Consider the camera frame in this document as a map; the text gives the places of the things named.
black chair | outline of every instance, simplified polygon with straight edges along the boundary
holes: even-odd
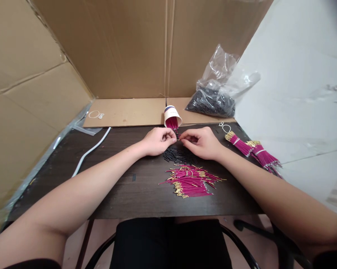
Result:
[[[297,245],[281,230],[279,230],[273,223],[273,233],[258,228],[243,220],[235,220],[233,224],[239,231],[243,231],[243,229],[246,228],[273,241],[277,245],[278,249],[279,269],[293,269],[294,260],[296,260],[297,263],[299,263],[299,265],[304,269],[313,268],[310,261],[303,255]]]
[[[249,267],[251,269],[260,269],[258,266],[256,260],[253,258],[252,254],[249,252],[249,250],[246,248],[246,246],[242,243],[242,241],[238,238],[237,235],[235,235],[230,229],[227,227],[224,227],[221,224],[222,232],[226,234],[238,247],[240,252],[242,253],[243,257],[245,258],[246,262],[248,263]],[[95,265],[98,263],[101,255],[104,253],[104,251],[115,241],[115,235],[113,234],[109,239],[107,239],[93,254],[91,257],[89,263],[85,267],[85,269],[94,269]]]

table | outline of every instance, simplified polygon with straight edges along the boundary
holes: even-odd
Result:
[[[238,123],[229,123],[229,125],[238,137],[242,140],[249,140]],[[180,127],[179,132],[182,133],[187,129],[197,129],[204,126],[211,127],[213,133],[223,145],[240,153],[224,139],[225,133],[218,124],[197,124]],[[88,169],[140,141],[153,127],[113,128],[102,144],[86,157],[80,171]],[[105,132],[106,129],[103,129],[95,136],[89,136],[72,130],[66,135],[37,173],[35,180],[15,203],[8,221],[19,218],[41,197],[68,180],[81,156],[92,148]],[[176,145],[178,148],[183,148],[181,142],[177,142]],[[199,166],[203,166],[211,174],[227,179],[217,183],[217,189],[208,186],[208,189],[214,195],[186,199],[177,197],[173,193],[173,185],[159,185],[169,177],[169,173],[165,171],[175,167],[173,162],[165,161],[162,155],[147,156],[137,161],[123,174],[90,218],[116,219],[262,213],[254,199],[223,166],[214,161],[197,159]],[[253,157],[249,157],[248,160],[258,165]]]

left hand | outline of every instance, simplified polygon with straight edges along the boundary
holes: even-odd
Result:
[[[170,128],[153,128],[138,144],[145,155],[156,156],[176,143],[176,134]]]

forearm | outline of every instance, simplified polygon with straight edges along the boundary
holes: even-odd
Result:
[[[287,236],[307,244],[337,243],[337,214],[286,181],[222,147],[217,161]]]
[[[132,145],[61,184],[35,203],[17,224],[32,223],[70,235],[94,212],[124,172],[143,157],[139,147]]]

floor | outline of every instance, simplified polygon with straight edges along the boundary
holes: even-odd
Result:
[[[274,243],[246,229],[240,232],[233,225],[235,219],[241,219],[258,227],[271,230],[272,227],[266,215],[219,216],[218,219],[221,224],[232,230],[242,240],[261,268],[278,268],[277,248]],[[95,220],[82,268],[85,268],[96,249],[115,232],[119,221],[118,219]],[[87,222],[69,237],[65,246],[63,269],[75,268],[86,227]],[[232,267],[249,269],[249,266],[236,245],[228,236],[225,235],[224,237],[231,257]],[[95,268],[109,268],[114,244],[101,256]],[[294,268],[301,269],[297,263],[295,263]]]

